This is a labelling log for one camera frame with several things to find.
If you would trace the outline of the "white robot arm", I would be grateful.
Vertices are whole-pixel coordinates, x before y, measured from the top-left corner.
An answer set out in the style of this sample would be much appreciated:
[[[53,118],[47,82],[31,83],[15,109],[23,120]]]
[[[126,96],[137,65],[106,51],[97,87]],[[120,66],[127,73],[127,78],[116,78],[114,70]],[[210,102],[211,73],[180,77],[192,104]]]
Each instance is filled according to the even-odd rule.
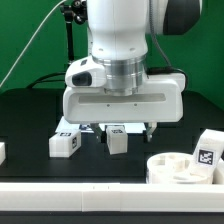
[[[186,76],[171,65],[146,66],[145,36],[182,35],[199,20],[202,0],[86,0],[90,53],[65,76],[66,121],[89,124],[160,122],[183,116]]]

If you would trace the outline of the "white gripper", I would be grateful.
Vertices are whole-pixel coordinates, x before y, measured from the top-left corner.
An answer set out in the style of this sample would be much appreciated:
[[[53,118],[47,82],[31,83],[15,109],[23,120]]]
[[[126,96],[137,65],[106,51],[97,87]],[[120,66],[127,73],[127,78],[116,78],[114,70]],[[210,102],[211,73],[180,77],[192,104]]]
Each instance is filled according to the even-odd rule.
[[[104,132],[98,123],[145,123],[150,142],[156,122],[176,122],[183,116],[186,78],[181,72],[148,75],[141,61],[97,61],[88,56],[70,65],[65,82],[64,118],[90,123],[100,143]]]

